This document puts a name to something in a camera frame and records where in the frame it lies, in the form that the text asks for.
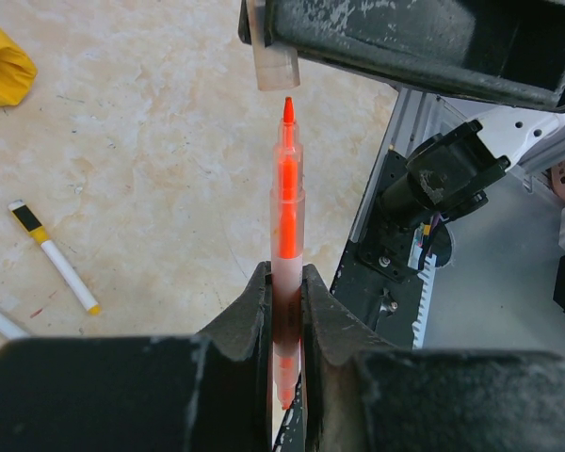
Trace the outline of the white blue-end pen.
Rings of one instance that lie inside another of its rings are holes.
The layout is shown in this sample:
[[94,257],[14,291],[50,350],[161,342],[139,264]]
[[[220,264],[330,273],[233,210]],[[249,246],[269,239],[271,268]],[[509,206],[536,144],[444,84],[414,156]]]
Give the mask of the white blue-end pen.
[[29,333],[7,318],[0,312],[0,334],[9,340],[23,339],[29,336]]

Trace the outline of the orange pink highlighter pen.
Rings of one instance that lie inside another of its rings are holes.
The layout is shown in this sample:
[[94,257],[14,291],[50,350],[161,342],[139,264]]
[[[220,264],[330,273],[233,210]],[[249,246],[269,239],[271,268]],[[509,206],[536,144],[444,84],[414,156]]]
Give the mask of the orange pink highlighter pen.
[[273,377],[284,410],[293,403],[299,378],[304,225],[303,146],[293,100],[287,97],[270,189]]

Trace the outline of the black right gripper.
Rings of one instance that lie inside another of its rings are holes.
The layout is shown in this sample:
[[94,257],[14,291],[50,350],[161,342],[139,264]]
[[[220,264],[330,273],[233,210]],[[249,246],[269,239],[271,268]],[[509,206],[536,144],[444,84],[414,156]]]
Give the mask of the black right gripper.
[[336,69],[565,112],[565,1],[268,1],[264,31]]

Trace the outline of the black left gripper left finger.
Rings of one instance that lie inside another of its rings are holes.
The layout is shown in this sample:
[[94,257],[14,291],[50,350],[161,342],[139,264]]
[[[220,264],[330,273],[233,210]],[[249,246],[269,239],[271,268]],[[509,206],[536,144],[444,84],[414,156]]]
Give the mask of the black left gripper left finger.
[[271,275],[192,335],[35,337],[0,349],[0,451],[267,451]]

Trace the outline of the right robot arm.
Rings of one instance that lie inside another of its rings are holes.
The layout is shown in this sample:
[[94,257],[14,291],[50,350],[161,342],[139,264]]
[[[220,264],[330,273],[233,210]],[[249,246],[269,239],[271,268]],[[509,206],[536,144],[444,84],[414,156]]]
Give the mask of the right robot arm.
[[399,228],[477,210],[565,126],[565,1],[245,1],[238,34],[263,90],[294,87],[306,58],[491,105],[419,145],[380,195]]

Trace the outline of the small yellow pen cap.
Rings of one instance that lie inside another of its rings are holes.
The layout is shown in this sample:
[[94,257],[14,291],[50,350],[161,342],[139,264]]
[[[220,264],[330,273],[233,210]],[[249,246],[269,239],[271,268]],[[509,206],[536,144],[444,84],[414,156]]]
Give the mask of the small yellow pen cap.
[[21,224],[26,233],[39,245],[50,239],[40,220],[23,200],[11,202],[8,205],[8,210]]

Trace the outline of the thin white yellow-end pen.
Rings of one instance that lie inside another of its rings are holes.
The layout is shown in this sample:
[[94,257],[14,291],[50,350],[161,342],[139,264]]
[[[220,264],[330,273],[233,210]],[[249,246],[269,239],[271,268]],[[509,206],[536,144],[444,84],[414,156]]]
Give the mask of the thin white yellow-end pen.
[[66,284],[72,289],[84,310],[90,315],[98,315],[102,311],[100,304],[51,237],[48,241],[42,243],[40,247]]

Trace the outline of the clear pen cap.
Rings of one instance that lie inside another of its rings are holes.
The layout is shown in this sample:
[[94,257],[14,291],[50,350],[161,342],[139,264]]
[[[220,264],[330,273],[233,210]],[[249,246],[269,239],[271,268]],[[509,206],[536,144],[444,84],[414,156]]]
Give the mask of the clear pen cap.
[[266,37],[266,2],[245,2],[257,88],[261,91],[280,91],[299,86],[297,50]]

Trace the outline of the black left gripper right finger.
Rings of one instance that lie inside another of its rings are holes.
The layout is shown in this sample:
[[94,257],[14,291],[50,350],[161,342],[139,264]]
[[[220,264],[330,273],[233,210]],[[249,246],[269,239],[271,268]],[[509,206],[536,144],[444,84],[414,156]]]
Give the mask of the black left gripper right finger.
[[565,451],[565,360],[391,347],[303,269],[309,451]]

